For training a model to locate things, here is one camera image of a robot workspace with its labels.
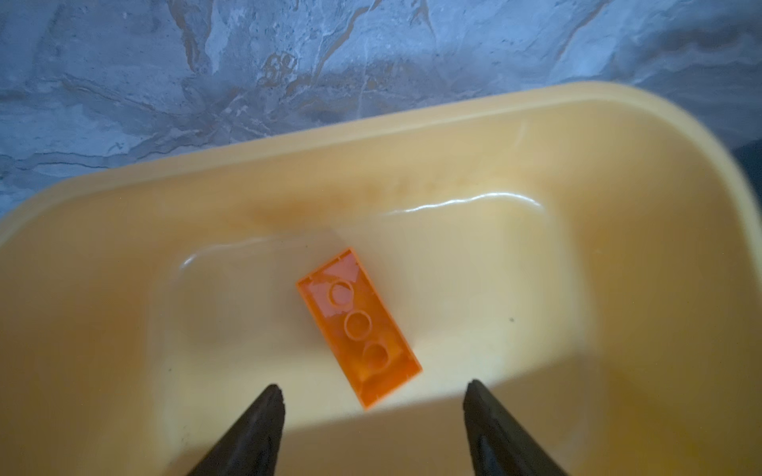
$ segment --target yellow plastic bin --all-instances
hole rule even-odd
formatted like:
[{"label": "yellow plastic bin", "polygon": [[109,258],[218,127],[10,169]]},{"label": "yellow plastic bin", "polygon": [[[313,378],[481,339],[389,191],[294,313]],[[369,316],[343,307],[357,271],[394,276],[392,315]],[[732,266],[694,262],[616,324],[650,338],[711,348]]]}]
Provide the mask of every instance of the yellow plastic bin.
[{"label": "yellow plastic bin", "polygon": [[[362,407],[294,283],[352,246],[424,371]],[[727,152],[576,84],[68,180],[0,222],[3,474],[471,474],[481,379],[571,474],[762,474],[762,230]]]}]

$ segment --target blue-gray stone surface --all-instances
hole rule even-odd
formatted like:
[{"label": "blue-gray stone surface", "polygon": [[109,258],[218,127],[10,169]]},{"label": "blue-gray stone surface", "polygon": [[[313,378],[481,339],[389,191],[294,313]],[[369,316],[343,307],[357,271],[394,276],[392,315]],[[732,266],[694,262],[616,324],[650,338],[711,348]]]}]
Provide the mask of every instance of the blue-gray stone surface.
[{"label": "blue-gray stone surface", "polygon": [[104,168],[580,79],[762,136],[760,0],[0,6],[0,215]]}]

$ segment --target orange plastic block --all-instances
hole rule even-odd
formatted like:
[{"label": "orange plastic block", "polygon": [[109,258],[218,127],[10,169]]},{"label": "orange plastic block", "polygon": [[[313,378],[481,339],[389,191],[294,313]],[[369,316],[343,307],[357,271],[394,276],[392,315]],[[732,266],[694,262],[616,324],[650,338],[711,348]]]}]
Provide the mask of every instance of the orange plastic block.
[{"label": "orange plastic block", "polygon": [[312,271],[296,287],[363,408],[421,371],[351,248]]}]

